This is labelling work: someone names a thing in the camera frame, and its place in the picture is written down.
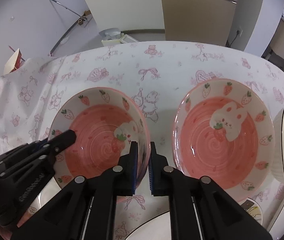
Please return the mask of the white Life plate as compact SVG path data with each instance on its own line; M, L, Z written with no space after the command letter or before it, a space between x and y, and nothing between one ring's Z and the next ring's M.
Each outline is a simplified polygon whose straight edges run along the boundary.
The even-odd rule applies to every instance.
M61 188L54 178L44 187L40 194L35 198L30 207L27 210L28 215L34 215L40 208L42 208L49 200L51 200Z

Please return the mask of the white plate black rim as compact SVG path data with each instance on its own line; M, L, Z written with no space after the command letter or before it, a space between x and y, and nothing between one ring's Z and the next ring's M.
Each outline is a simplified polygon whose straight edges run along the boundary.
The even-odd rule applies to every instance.
M128 240L170 240L171 222L169 211L154 217L133 230L127 238Z

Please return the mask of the pink strawberry bunny bowl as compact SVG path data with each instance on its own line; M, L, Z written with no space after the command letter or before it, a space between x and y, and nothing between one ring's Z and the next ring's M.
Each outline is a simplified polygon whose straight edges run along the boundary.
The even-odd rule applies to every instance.
M235 201L248 198L269 173L275 132L269 111L246 85L210 79L190 90L173 123L173 160L183 174L208 176Z

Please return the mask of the white cartoon cat plate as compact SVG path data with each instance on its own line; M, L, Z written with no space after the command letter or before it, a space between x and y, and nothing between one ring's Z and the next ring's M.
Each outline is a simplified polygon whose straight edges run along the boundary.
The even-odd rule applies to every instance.
M260 225L263 225L263 213L259 204L251 199L247 198L242 204L241 207Z

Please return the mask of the red white cardboard box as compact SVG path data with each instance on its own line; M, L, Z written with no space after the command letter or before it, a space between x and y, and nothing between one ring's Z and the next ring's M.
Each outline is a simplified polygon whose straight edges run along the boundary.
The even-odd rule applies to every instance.
M19 48L17 50L14 50L11 46L9 46L9 48L13 51L13 55L8 59L8 61L4 65L4 75L18 70L25 61L25 59L22 58L22 52Z

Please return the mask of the metal pole leaning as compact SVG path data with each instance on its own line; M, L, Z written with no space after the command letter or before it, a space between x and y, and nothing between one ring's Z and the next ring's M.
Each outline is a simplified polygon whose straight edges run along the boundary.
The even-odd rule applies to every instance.
M85 0L49 0L49 2L54 9L53 16L55 16L57 22L55 25L58 27L56 31L57 41L49 53L53 56L63 39L75 28L81 17L84 17L88 6Z

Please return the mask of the white floor bin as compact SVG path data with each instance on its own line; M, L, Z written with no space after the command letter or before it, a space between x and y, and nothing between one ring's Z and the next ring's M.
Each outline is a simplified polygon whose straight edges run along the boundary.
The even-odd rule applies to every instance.
M99 32L104 47L115 46L117 44L136 43L138 40L130 35L122 33L118 28L105 29Z

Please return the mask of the small cardboard box floor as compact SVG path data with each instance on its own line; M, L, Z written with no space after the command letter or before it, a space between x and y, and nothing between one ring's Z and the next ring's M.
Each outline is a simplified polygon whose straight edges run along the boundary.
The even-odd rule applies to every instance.
M83 13L83 15L80 16L80 18L77 20L78 25L83 25L83 23L84 23L85 21L88 21L87 17L88 17L89 15L91 15L91 14L92 14L92 13L91 13L90 10L86 10L86 11Z

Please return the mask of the gold three-door refrigerator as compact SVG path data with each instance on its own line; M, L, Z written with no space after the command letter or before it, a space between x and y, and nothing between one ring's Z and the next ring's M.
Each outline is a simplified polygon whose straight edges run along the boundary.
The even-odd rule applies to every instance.
M225 46L237 0L161 0L165 37Z

